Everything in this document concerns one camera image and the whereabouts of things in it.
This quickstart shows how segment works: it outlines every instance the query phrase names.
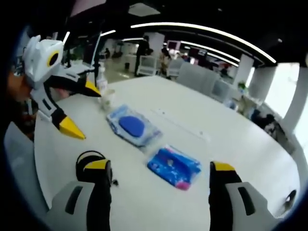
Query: plastic bottle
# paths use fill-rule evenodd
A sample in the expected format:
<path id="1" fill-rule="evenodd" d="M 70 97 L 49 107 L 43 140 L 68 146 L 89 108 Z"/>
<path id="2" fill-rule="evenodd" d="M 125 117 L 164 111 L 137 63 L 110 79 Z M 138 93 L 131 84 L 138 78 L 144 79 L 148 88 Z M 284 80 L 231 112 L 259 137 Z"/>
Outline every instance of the plastic bottle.
<path id="1" fill-rule="evenodd" d="M 105 78 L 104 71 L 105 71 L 105 68 L 100 67 L 98 69 L 98 76 L 97 76 L 97 79 L 96 79 L 96 85 L 97 85 L 97 88 L 100 91 L 101 95 L 104 94 L 104 92 L 107 89 L 107 85 L 108 85 L 108 81 Z"/>

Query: robotic arm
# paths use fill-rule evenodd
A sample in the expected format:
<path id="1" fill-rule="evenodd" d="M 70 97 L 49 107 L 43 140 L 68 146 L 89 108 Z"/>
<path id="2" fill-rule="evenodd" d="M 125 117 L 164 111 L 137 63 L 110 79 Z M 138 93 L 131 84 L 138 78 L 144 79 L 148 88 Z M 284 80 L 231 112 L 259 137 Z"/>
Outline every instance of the robotic arm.
<path id="1" fill-rule="evenodd" d="M 50 96 L 49 87 L 62 88 L 86 96 L 100 97 L 100 92 L 91 82 L 80 79 L 61 66 L 64 44 L 59 40 L 32 37 L 23 55 L 25 75 L 32 87 L 31 97 L 38 104 L 40 116 L 52 122 L 63 134 L 85 139 L 85 135 L 64 113 Z"/>

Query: round white table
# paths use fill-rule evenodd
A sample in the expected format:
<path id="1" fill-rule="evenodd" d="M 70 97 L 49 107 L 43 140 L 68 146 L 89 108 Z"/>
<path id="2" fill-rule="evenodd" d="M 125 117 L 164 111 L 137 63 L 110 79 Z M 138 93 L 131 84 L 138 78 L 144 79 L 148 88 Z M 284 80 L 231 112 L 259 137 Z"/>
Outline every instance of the round white table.
<path id="1" fill-rule="evenodd" d="M 291 156 L 258 126 L 224 105 L 161 77 L 142 77 L 109 85 L 115 104 L 128 104 L 164 133 L 168 143 L 199 160 L 203 166 L 188 191 L 169 185 L 146 167 L 143 153 L 117 137 L 95 98 L 74 95 L 58 104 L 86 135 L 81 141 L 61 134 L 51 123 L 36 121 L 35 161 L 38 179 L 49 207 L 68 182 L 76 180 L 75 162 L 84 151 L 97 150 L 111 160 L 119 187 L 112 187 L 110 225 L 113 231 L 204 231 L 210 227 L 209 163 L 235 167 L 275 212 L 296 189 L 299 176 Z M 181 122 L 171 123 L 154 111 L 162 109 Z M 203 140 L 188 132 L 204 131 Z"/>

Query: black ceiling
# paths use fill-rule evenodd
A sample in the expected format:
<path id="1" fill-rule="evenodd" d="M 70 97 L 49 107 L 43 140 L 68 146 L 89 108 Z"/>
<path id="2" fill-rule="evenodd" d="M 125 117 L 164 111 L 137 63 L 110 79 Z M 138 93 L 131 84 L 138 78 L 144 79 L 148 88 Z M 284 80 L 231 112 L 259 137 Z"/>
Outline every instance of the black ceiling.
<path id="1" fill-rule="evenodd" d="M 128 14 L 129 6 L 143 2 L 156 8 L 161 14 L 137 17 Z M 208 3 L 207 1 L 190 0 L 107 0 L 106 4 L 91 8 L 72 18 L 66 18 L 64 24 L 58 26 L 58 31 L 64 36 L 71 31 L 68 42 L 76 40 L 80 35 L 89 38 L 100 31 L 116 30 L 107 38 L 131 38 L 142 36 L 147 31 L 157 31 L 165 34 L 166 40 L 185 40 L 209 46 L 228 53 L 237 58 L 243 50 L 264 62 L 273 65 L 271 61 L 255 50 L 219 34 L 200 29 L 179 26 L 150 26 L 133 28 L 134 24 L 148 22 L 181 22 L 207 26 L 238 36 L 272 56 L 278 63 L 300 62 L 304 64 L 308 51 L 307 21 L 305 7 L 280 5 L 265 5 L 256 2 L 239 3 Z"/>

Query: blue package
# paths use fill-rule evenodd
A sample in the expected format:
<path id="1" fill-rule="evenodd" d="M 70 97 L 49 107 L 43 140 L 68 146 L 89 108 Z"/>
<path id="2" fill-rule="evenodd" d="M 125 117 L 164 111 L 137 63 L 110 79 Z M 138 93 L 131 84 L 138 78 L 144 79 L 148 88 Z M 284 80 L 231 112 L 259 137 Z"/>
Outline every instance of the blue package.
<path id="1" fill-rule="evenodd" d="M 178 189 L 188 190 L 193 179 L 201 172 L 199 161 L 176 148 L 166 145 L 148 162 L 147 167 Z"/>
<path id="2" fill-rule="evenodd" d="M 162 132 L 142 114 L 122 105 L 107 115 L 112 131 L 137 147 L 146 147 L 162 136 Z"/>

